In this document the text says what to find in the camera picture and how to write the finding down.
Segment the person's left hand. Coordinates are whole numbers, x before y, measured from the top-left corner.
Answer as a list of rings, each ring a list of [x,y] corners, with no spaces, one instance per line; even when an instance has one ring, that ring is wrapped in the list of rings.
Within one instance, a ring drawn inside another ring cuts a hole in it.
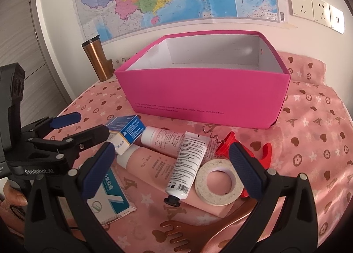
[[[26,197],[10,186],[9,180],[3,186],[3,201],[1,201],[1,218],[8,228],[16,234],[24,233],[25,216],[22,207],[26,206]]]

